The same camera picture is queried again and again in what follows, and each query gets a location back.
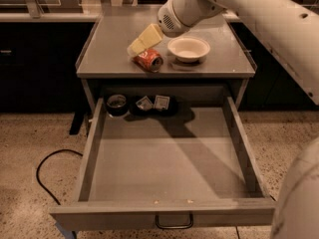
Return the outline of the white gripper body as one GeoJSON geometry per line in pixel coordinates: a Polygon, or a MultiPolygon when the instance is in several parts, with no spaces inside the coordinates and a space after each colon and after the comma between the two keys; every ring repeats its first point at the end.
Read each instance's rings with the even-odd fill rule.
{"type": "Polygon", "coordinates": [[[187,16],[183,4],[178,0],[167,0],[158,11],[158,23],[162,32],[170,38],[186,33],[188,26],[187,16]]]}

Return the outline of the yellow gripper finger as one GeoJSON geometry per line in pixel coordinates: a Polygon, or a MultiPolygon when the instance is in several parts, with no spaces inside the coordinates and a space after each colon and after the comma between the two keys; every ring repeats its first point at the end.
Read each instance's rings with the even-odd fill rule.
{"type": "Polygon", "coordinates": [[[136,57],[145,50],[152,48],[163,39],[163,32],[158,24],[149,24],[141,34],[128,46],[127,52],[130,57],[136,57]]]}

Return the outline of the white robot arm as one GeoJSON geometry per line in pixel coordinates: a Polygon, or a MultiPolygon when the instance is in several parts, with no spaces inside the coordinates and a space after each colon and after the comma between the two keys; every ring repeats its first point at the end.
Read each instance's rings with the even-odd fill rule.
{"type": "MultiPolygon", "coordinates": [[[[307,93],[319,102],[319,16],[291,0],[167,0],[158,21],[129,46],[135,57],[222,10],[241,22],[307,93]]],[[[271,239],[319,239],[319,138],[289,167],[272,219],[271,239]]]]}

